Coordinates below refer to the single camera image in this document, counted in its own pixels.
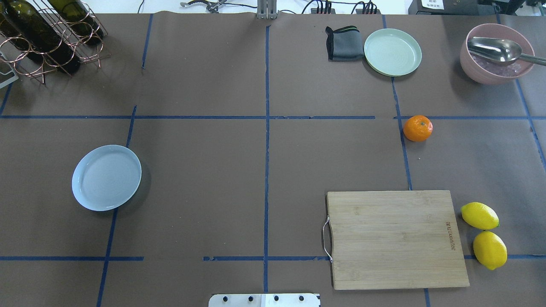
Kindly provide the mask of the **upper yellow lemon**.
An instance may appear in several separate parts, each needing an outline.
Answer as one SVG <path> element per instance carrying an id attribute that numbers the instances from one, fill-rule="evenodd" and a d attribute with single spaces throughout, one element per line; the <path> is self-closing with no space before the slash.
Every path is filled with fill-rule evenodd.
<path id="1" fill-rule="evenodd" d="M 488 205 L 480 202 L 470 202 L 461 207 L 462 219 L 470 226 L 489 231 L 499 227 L 499 216 Z"/>

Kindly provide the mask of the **rear green wine bottle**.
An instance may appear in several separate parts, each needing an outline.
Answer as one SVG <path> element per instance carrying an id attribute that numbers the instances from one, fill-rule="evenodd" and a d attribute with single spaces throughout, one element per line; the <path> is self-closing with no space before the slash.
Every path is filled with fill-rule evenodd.
<path id="1" fill-rule="evenodd" d="M 103 30 L 80 0 L 49 0 L 49 4 L 83 43 L 96 46 L 102 42 Z"/>

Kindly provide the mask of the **green wine bottle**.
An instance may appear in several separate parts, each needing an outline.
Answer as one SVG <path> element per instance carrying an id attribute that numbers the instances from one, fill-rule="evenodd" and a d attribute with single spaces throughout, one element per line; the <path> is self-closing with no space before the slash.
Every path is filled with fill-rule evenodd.
<path id="1" fill-rule="evenodd" d="M 102 42 L 103 30 L 80 0 L 49 0 L 49 4 L 83 43 L 96 46 Z"/>
<path id="2" fill-rule="evenodd" d="M 29 42 L 22 36 L 21 32 L 6 19 L 3 14 L 0 14 L 0 33 L 19 51 L 32 51 Z"/>
<path id="3" fill-rule="evenodd" d="M 79 70 L 80 58 L 33 5 L 25 0 L 2 0 L 1 3 L 7 20 L 21 32 L 34 51 L 44 56 L 49 66 L 70 75 Z"/>

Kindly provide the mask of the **orange fruit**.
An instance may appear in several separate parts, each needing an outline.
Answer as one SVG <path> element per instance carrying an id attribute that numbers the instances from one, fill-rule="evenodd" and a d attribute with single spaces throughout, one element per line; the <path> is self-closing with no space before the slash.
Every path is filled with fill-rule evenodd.
<path id="1" fill-rule="evenodd" d="M 426 116 L 412 116 L 405 122 L 402 132 L 412 142 L 424 142 L 433 133 L 433 123 Z"/>

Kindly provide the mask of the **white central pillar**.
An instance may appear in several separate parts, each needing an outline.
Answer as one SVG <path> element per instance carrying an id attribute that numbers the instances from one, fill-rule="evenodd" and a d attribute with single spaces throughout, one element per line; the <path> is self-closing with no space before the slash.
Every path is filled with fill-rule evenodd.
<path id="1" fill-rule="evenodd" d="M 320 307 L 319 294 L 314 293 L 245 293 L 216 294 L 209 307 Z"/>

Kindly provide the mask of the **yellow lemon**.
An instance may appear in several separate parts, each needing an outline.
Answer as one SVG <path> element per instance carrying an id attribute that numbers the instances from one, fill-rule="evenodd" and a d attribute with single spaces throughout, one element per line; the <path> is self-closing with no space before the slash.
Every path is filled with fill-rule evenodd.
<path id="1" fill-rule="evenodd" d="M 489 270 L 503 266 L 508 259 L 507 247 L 503 240 L 491 231 L 482 231 L 472 243 L 474 256 Z"/>
<path id="2" fill-rule="evenodd" d="M 499 227 L 499 216 L 488 205 L 480 202 L 470 202 L 461 207 L 462 219 L 470 226 L 489 231 Z"/>

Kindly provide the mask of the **metal scoop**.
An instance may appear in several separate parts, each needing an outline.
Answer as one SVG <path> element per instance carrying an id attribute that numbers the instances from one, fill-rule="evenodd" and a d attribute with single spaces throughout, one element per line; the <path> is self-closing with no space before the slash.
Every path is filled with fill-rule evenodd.
<path id="1" fill-rule="evenodd" d="M 505 66 L 516 61 L 546 65 L 545 58 L 524 54 L 518 43 L 508 39 L 472 37 L 467 42 L 467 49 L 474 55 Z"/>

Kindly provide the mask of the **lower yellow lemon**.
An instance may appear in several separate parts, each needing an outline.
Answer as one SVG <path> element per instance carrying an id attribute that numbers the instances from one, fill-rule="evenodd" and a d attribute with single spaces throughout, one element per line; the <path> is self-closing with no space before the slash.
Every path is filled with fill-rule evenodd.
<path id="1" fill-rule="evenodd" d="M 503 240 L 491 231 L 482 231 L 472 243 L 474 256 L 489 270 L 503 266 L 508 259 L 507 247 Z"/>

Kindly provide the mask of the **aluminium frame post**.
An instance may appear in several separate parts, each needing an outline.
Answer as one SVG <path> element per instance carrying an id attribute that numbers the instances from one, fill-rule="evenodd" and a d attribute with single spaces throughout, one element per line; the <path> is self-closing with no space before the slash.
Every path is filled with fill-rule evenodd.
<path id="1" fill-rule="evenodd" d="M 274 20 L 278 18 L 277 0 L 258 0 L 257 19 Z"/>

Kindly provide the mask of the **dark folded cloth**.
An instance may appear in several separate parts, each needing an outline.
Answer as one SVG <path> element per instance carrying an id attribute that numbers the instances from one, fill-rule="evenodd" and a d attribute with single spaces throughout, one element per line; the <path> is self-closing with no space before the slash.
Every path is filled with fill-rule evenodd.
<path id="1" fill-rule="evenodd" d="M 358 61 L 365 57 L 362 35 L 356 26 L 345 26 L 336 30 L 328 26 L 325 32 L 329 61 Z"/>

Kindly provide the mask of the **front green wine bottle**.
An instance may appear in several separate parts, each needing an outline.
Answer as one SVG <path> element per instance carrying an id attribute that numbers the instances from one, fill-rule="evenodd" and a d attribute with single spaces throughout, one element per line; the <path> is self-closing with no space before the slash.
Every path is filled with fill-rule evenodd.
<path id="1" fill-rule="evenodd" d="M 22 36 L 21 32 L 6 19 L 3 14 L 0 14 L 0 33 L 19 51 L 32 51 L 29 42 Z"/>

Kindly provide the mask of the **middle green wine bottle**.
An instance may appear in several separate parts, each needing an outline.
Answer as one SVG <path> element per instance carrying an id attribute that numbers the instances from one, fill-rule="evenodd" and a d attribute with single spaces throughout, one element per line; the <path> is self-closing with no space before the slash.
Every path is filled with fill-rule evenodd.
<path id="1" fill-rule="evenodd" d="M 7 20 L 21 32 L 34 51 L 44 56 L 49 66 L 70 75 L 79 70 L 80 58 L 33 5 L 25 0 L 2 0 L 1 3 Z"/>

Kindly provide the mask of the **light blue plate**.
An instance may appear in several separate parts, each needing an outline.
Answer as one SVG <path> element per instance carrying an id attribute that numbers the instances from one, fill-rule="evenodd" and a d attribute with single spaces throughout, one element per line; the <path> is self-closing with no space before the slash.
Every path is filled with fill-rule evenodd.
<path id="1" fill-rule="evenodd" d="M 92 211 L 109 211 L 125 204 L 141 179 L 142 164 L 133 151 L 104 145 L 82 157 L 71 184 L 78 204 Z"/>

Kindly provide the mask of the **green plate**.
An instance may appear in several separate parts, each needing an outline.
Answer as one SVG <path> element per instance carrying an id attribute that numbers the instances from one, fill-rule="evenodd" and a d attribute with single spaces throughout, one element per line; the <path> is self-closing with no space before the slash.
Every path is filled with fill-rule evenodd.
<path id="1" fill-rule="evenodd" d="M 422 61 L 418 42 L 398 29 L 379 29 L 371 33 L 364 42 L 363 52 L 373 70 L 390 77 L 408 75 Z"/>

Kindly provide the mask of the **pink bowl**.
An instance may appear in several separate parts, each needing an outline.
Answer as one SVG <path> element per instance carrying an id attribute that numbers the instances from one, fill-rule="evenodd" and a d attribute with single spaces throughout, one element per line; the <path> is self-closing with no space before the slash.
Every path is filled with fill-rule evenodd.
<path id="1" fill-rule="evenodd" d="M 468 47 L 468 43 L 475 38 L 513 41 L 521 47 L 521 54 L 536 56 L 536 53 L 530 41 L 509 26 L 497 23 L 477 25 L 467 33 L 459 52 L 459 62 L 464 73 L 476 82 L 484 85 L 501 85 L 525 75 L 534 66 L 521 59 L 497 61 L 477 54 Z"/>

